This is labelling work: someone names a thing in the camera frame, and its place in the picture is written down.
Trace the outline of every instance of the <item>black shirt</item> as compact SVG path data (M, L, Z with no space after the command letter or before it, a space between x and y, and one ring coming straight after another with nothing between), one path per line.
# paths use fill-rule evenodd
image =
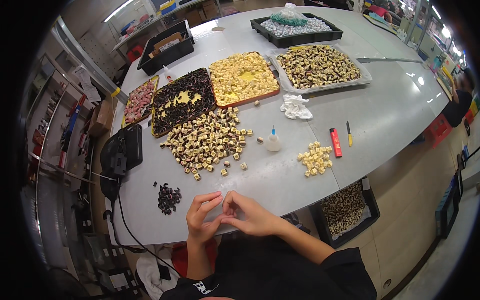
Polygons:
M358 248L337 251L320 265L278 237L220 243L215 273L199 281L180 278L161 300L230 297L253 299L376 299Z
M452 127L457 127L462 122L463 117L467 114L472 104L472 95L470 93L456 90L456 94L458 96L458 104L453 100L449 101L442 111L445 119Z

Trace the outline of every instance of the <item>gray floor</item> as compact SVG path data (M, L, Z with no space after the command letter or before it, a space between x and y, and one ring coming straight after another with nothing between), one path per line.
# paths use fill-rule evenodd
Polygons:
M448 238L440 241L427 263L394 297L395 300L435 298L455 268L468 241L480 204L480 195L476 195L475 192L475 189L464 192Z

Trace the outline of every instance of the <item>hand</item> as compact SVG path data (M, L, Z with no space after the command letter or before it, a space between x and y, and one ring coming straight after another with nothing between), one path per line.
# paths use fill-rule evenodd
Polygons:
M245 213L245 221L236 218L237 209ZM223 224L230 224L249 235L262 237L280 234L285 220L263 208L254 199L229 191L223 201Z
M215 234L221 220L227 217L225 214L216 216L215 220L205 222L204 219L209 211L214 209L222 202L223 196L221 192L211 192L205 195L196 195L193 198L192 205L187 212L188 225L188 243L195 245L203 245L211 239Z

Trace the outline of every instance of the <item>table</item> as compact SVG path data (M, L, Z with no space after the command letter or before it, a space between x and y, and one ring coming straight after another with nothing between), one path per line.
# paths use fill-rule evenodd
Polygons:
M132 32L132 34L128 35L127 38L123 39L122 41L120 41L118 44L115 45L115 47L113 47L112 51L110 51L110 53L112 53L113 51L117 51L118 54L120 55L120 57L122 57L122 59L127 63L127 64L130 64L130 60L128 58L125 57L125 55L122 53L122 51L120 50L120 47L125 44L128 40L130 40L131 38L133 38L134 36L136 36L137 34L139 34L140 32L144 31L145 29L149 28L150 26L152 26L153 24L155 24L156 22L162 20L163 18L165 17L168 17L169 15L175 13L175 12L178 12L179 10L182 10L186 7L189 7L189 6L192 6L192 5L195 5L197 3L200 3L200 2L203 2L203 1L206 1L206 0L192 0L190 2L187 2L185 4L182 4L182 5L178 5L177 8L175 8L174 10L170 11L170 12L167 12L166 14L162 14L162 15L158 15L156 16L155 18L153 18L147 25L145 25L144 27L142 27L141 29L135 31L135 32ZM222 13L222 8L220 7L220 2L218 2L218 0L215 0L216 1L216 4L217 4L217 7L218 7L218 11L220 12L220 16L223 17L223 13ZM162 27L163 27L163 30L165 30L165 24L162 23Z
M192 28L195 51L170 64L169 69L181 76L208 67L233 53L259 51L265 54L276 47L256 33L249 20L279 9L238 13ZM324 43L338 43L356 58L419 59L413 49L394 35L372 26L359 13L317 7L299 9L323 17L343 30L341 40ZM211 29L216 26L225 30L213 32ZM142 70L136 69L138 61L132 63L125 77L122 90L126 94L149 78ZM200 181L195 181L191 174L184 174L172 154L158 146L166 136L154 138L147 120L140 122L144 129L144 162L127 173L120 189L125 220L132 233L144 244L186 240L185 214L192 198L216 190L226 193L235 189L255 198L278 216L311 205L355 182L397 154L435 119L448 102L434 74L419 63L370 62L364 66L373 81L362 87L325 91L311 98L307 107L314 117L309 121L290 120L284 116L279 109L285 94L283 89L279 95L262 100L258 108L252 103L240 106L241 128L253 129L254 137L247 138L240 161L230 160L232 167L224 178L219 172L222 165L215 165L212 174L203 172ZM167 82L162 70L157 74L161 87ZM118 104L112 132L120 128L123 108L123 104ZM353 135L351 148L348 147L347 120ZM255 141L257 136L266 138L273 125L282 141L282 150L277 153L266 151ZM296 161L297 154L305 152L308 143L315 140L322 145L331 145L329 129L333 127L338 130L343 157L333 158L333 167L325 174L305 178L305 166ZM241 162L247 163L247 171L241 171ZM172 188L180 187L183 199L171 216L164 216L156 206L158 189L152 187L154 181L158 184L168 182ZM116 206L115 210L119 212L118 201ZM106 200L106 207L110 208L109 200ZM214 209L207 220L212 220L220 210L220 207ZM119 213L114 222L119 242L136 244ZM113 238L111 224L108 226ZM222 225L218 233L232 230L234 228Z

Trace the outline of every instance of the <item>plastic stool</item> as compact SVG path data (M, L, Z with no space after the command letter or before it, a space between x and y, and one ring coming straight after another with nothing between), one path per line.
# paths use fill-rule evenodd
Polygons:
M424 130L424 134L433 136L433 149L435 149L435 147L438 146L438 144L440 144L450 132L452 132L452 126L450 126L443 114L438 115L438 117L428 125L427 129Z
M216 259L216 241L210 239L205 243L205 251L207 252L208 261L212 267L212 271L215 271L215 259ZM174 245L172 249L172 263L173 267L183 276L187 276L188 267L188 252L187 246L180 244Z

